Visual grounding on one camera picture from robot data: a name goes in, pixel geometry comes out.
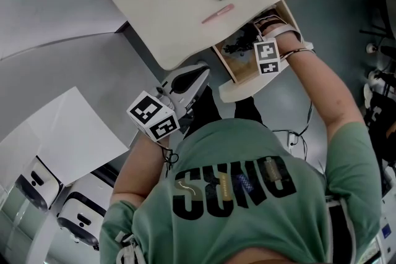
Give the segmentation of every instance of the open drawer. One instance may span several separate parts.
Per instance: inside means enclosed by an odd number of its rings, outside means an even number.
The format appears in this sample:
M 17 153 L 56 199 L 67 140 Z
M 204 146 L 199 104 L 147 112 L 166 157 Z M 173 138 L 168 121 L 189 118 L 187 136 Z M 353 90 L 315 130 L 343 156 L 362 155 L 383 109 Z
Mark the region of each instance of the open drawer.
M 297 23 L 284 0 L 277 2 L 274 9 L 284 21 L 291 24 L 299 31 Z M 231 76 L 230 81 L 219 86 L 220 98 L 225 103 L 243 100 L 254 95 L 279 74 L 260 75 L 253 48 L 247 49 L 245 52 L 240 53 L 240 56 L 238 51 L 233 52 L 232 54 L 229 53 L 230 48 L 233 47 L 233 45 L 230 45 L 230 43 L 236 42 L 237 44 L 240 44 L 240 42 L 237 40 L 239 34 L 243 34 L 238 33 L 241 32 L 240 30 L 212 47 L 218 58 L 223 63 L 225 69 Z M 311 43 L 305 42 L 305 44 L 307 48 L 313 48 Z M 287 66 L 288 63 L 286 60 L 282 61 L 280 71 L 283 71 Z

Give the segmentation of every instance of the person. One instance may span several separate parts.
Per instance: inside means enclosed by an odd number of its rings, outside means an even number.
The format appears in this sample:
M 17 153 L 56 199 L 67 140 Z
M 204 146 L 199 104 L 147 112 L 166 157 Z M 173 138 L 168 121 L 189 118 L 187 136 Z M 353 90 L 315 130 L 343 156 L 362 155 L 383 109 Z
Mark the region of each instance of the person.
M 263 35 L 279 27 L 267 25 Z M 304 49 L 293 32 L 276 39 L 281 55 Z M 160 181 L 163 149 L 144 135 L 134 145 L 101 229 L 102 264 L 134 263 L 128 237 L 139 263 L 324 263 L 332 251 L 328 193 L 346 203 L 357 262 L 381 217 L 366 126 L 345 84 L 312 51 L 287 61 L 326 126 L 324 175 L 282 147 L 253 98 L 236 103 L 236 118 L 221 119 L 206 89 L 167 178 Z

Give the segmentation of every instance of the robot vacuum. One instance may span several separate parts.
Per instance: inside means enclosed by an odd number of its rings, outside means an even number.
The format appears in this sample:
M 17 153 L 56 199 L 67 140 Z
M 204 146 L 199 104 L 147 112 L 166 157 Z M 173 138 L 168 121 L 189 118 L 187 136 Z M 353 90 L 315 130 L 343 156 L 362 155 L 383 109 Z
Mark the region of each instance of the robot vacuum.
M 99 233 L 110 204 L 117 174 L 102 166 L 76 180 L 58 214 L 58 224 L 83 242 L 99 250 Z
M 16 187 L 38 209 L 47 211 L 63 185 L 36 156 L 15 182 Z

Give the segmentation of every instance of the black pants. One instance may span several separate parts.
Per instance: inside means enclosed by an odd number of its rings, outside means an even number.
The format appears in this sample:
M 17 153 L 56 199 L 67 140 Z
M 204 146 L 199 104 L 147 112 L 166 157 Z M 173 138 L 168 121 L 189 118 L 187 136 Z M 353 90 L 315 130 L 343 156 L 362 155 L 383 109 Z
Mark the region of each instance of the black pants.
M 253 97 L 237 101 L 235 105 L 235 118 L 255 120 L 262 124 L 261 115 L 254 106 Z M 192 109 L 194 110 L 194 120 L 184 138 L 204 125 L 222 119 L 213 100 L 212 89 L 209 86 L 206 87 L 201 98 L 192 106 Z

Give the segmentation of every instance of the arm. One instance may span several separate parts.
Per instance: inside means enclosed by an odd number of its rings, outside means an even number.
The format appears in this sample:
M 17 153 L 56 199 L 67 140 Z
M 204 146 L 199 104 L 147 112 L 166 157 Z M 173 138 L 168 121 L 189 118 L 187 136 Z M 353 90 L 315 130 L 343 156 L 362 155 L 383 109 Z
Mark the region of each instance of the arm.
M 263 34 L 267 34 L 278 26 L 279 24 L 269 26 Z M 280 55 L 304 47 L 292 32 L 279 35 L 277 44 Z M 328 142 L 346 123 L 364 123 L 347 86 L 315 54 L 303 51 L 292 54 L 287 61 L 324 121 Z
M 139 134 L 114 185 L 111 203 L 126 200 L 139 207 L 160 179 L 164 164 L 162 149 L 146 135 Z M 168 143 L 169 137 L 161 144 L 167 147 Z

